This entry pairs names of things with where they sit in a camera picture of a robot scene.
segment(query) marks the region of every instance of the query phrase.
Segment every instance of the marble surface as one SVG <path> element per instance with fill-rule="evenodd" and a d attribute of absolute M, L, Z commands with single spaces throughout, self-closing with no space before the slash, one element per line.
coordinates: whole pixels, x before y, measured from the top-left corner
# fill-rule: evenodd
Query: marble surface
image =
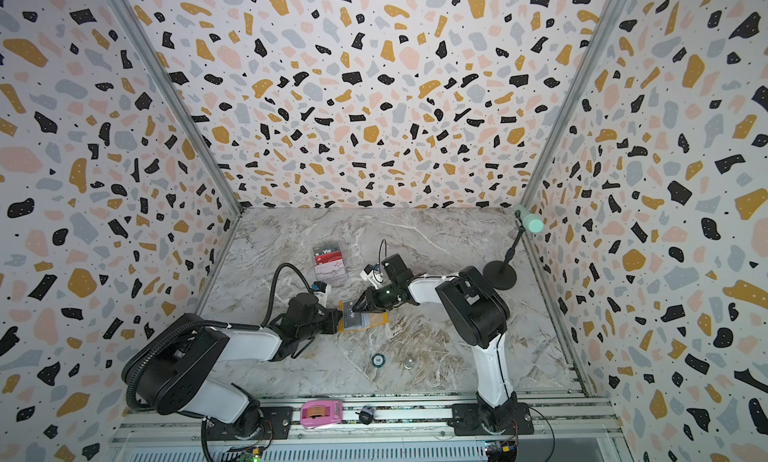
<path fill-rule="evenodd" d="M 448 274 L 467 265 L 478 270 L 503 258 L 516 229 L 500 208 L 321 209 L 250 208 L 203 308 L 205 318 L 259 324 L 266 311 L 274 269 L 297 266 L 312 283 L 312 246 L 339 241 L 349 278 L 333 286 L 335 302 L 360 296 L 358 274 L 376 264 L 386 238 L 414 274 Z M 567 388 L 570 373 L 523 244 L 513 260 L 518 283 L 500 291 L 509 306 L 507 357 L 516 388 Z M 274 315 L 303 290 L 283 269 Z M 371 356 L 386 364 L 375 368 Z M 410 370 L 403 361 L 413 359 Z M 441 304 L 403 305 L 389 323 L 364 332 L 318 336 L 297 359 L 233 361 L 216 365 L 214 376 L 257 395 L 351 395 L 466 392 L 477 389 L 472 351 L 456 333 Z"/>

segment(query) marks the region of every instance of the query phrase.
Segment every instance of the wall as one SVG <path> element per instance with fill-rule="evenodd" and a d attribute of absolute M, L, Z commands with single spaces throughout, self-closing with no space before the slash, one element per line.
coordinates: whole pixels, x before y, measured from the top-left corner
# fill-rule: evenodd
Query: wall
<path fill-rule="evenodd" d="M 514 203 L 605 0 L 129 0 L 246 206 Z"/>
<path fill-rule="evenodd" d="M 768 460 L 768 0 L 629 0 L 536 248 L 636 460 Z"/>
<path fill-rule="evenodd" d="M 97 460 L 235 216 L 103 0 L 0 6 L 0 460 Z"/>

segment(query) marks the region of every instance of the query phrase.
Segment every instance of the metal corner post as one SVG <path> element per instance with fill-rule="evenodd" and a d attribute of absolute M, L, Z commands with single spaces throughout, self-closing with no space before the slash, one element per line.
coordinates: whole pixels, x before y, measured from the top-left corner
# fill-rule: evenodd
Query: metal corner post
<path fill-rule="evenodd" d="M 117 17 L 118 25 L 123 29 L 125 37 L 133 45 L 141 62 L 144 63 L 147 72 L 158 86 L 160 94 L 165 98 L 168 107 L 178 120 L 179 125 L 181 125 L 181 128 L 187 133 L 187 137 L 192 143 L 192 147 L 203 163 L 203 166 L 210 174 L 210 178 L 214 180 L 214 184 L 216 184 L 216 188 L 219 189 L 219 194 L 224 199 L 224 202 L 232 209 L 237 218 L 241 217 L 243 207 L 236 200 L 234 192 L 224 178 L 224 174 L 219 169 L 219 164 L 216 162 L 214 155 L 208 150 L 208 147 L 203 140 L 203 135 L 197 129 L 194 122 L 192 122 L 192 116 L 189 114 L 187 106 L 182 101 L 181 95 L 179 95 L 176 89 L 171 85 L 168 74 L 155 56 L 155 50 L 152 47 L 152 43 L 149 41 L 144 29 L 141 28 L 138 20 L 133 15 L 133 10 L 130 8 L 130 5 L 126 0 L 105 1 L 107 6 L 109 6 Z"/>
<path fill-rule="evenodd" d="M 600 58 L 605 51 L 605 47 L 608 44 L 610 35 L 613 33 L 614 28 L 618 25 L 618 20 L 621 17 L 621 12 L 627 4 L 627 0 L 606 0 L 605 8 L 600 21 L 595 27 L 594 35 L 587 48 L 586 54 L 584 54 L 584 60 L 581 62 L 581 66 L 576 71 L 573 83 L 571 83 L 571 89 L 563 100 L 563 108 L 558 114 L 557 119 L 552 125 L 552 130 L 547 136 L 546 142 L 544 142 L 544 148 L 538 155 L 538 162 L 534 167 L 531 179 L 528 185 L 525 187 L 525 193 L 521 203 L 530 207 L 537 194 L 537 188 L 544 180 L 544 175 L 549 168 L 549 161 L 557 151 L 560 139 L 568 127 L 568 122 L 579 105 L 579 97 L 584 93 L 587 88 L 587 84 L 591 80 L 592 74 L 600 63 Z"/>

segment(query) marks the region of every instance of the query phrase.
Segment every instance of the terrazzo patterned wall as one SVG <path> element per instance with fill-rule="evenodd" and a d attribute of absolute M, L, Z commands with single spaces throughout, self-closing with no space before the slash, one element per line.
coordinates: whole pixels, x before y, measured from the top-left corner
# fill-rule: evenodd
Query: terrazzo patterned wall
<path fill-rule="evenodd" d="M 97 460 L 235 216 L 103 0 L 0 0 L 0 26 L 0 460 Z"/>
<path fill-rule="evenodd" d="M 605 0 L 129 0 L 245 206 L 506 206 Z"/>
<path fill-rule="evenodd" d="M 768 460 L 768 0 L 629 0 L 535 242 L 636 460 Z"/>

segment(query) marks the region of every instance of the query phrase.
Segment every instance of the black mounting plate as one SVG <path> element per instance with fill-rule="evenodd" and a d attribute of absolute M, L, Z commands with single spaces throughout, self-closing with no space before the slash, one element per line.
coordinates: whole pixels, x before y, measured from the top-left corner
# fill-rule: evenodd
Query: black mounting plate
<path fill-rule="evenodd" d="M 264 415 L 262 423 L 266 429 L 266 433 L 262 437 L 264 444 L 270 440 L 270 424 L 274 435 L 273 440 L 285 440 L 288 438 L 288 430 L 290 429 L 291 421 L 293 419 L 293 407 L 262 407 L 261 412 Z M 288 425 L 283 425 L 283 421 L 287 420 Z M 214 419 L 214 426 L 208 428 L 208 440 L 238 440 L 235 436 L 228 431 L 228 425 L 224 422 L 219 422 Z M 242 440 L 243 442 L 252 442 L 252 440 Z"/>
<path fill-rule="evenodd" d="M 477 404 L 454 404 L 451 406 L 453 420 L 448 423 L 456 435 L 490 435 L 482 427 Z M 517 402 L 512 410 L 512 418 L 518 424 L 518 435 L 533 435 L 533 420 L 528 404 Z M 500 435 L 514 435 L 514 427 L 507 428 Z"/>

